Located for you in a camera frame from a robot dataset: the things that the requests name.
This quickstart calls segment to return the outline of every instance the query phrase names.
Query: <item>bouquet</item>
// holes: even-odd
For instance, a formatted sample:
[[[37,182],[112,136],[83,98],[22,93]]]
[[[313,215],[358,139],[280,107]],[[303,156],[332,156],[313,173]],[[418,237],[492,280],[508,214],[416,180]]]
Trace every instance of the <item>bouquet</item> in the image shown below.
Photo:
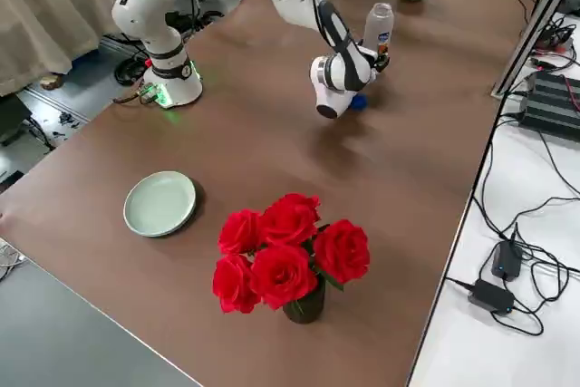
[[[319,204],[317,197],[287,194],[263,214],[244,209],[227,218],[213,278],[224,313],[250,313],[263,301],[304,314],[321,288],[324,304],[325,282],[343,290],[366,274],[371,256],[364,231],[347,219],[318,228]]]

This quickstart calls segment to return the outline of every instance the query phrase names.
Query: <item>beige curtain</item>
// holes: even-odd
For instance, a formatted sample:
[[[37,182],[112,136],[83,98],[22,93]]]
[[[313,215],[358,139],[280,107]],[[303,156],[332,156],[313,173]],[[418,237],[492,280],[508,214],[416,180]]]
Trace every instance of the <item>beige curtain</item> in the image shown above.
[[[0,0],[0,96],[71,61],[117,32],[114,0]]]

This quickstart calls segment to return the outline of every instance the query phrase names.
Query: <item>vase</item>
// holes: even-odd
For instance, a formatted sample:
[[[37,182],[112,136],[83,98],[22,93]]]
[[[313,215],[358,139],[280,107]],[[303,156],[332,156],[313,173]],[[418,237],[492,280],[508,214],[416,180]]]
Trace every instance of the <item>vase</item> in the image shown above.
[[[326,281],[316,276],[318,284],[312,292],[282,306],[285,315],[297,324],[310,324],[320,317],[324,309],[324,290]]]

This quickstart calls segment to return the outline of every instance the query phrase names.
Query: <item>rose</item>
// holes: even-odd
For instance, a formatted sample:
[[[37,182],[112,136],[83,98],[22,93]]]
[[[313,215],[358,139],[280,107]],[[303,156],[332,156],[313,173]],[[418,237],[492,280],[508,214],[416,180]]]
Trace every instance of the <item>rose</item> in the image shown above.
[[[360,227],[342,219],[314,240],[316,264],[340,284],[360,278],[369,270],[368,239]]]
[[[273,310],[312,292],[317,280],[308,253],[291,245],[271,246],[256,253],[250,285]]]
[[[288,194],[270,206],[259,220],[260,236],[268,245],[300,245],[316,234],[318,197]]]
[[[251,313],[260,297],[250,288],[251,263],[244,256],[230,254],[218,260],[213,292],[224,313],[239,310]]]
[[[257,248],[258,214],[252,210],[232,213],[219,234],[219,249],[223,254],[243,254]]]

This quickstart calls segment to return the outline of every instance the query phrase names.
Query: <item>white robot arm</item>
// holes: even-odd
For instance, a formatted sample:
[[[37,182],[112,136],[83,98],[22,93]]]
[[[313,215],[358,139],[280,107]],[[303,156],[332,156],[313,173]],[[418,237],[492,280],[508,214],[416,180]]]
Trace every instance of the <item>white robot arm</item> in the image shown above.
[[[120,29],[139,37],[152,60],[145,82],[156,85],[164,107],[193,102],[201,94],[179,33],[165,25],[164,13],[174,0],[117,0],[113,18]],[[356,44],[338,12],[327,0],[272,0],[276,11],[290,24],[320,32],[334,54],[314,60],[310,77],[316,108],[327,118],[340,116],[353,96],[372,82],[384,63],[377,53]]]

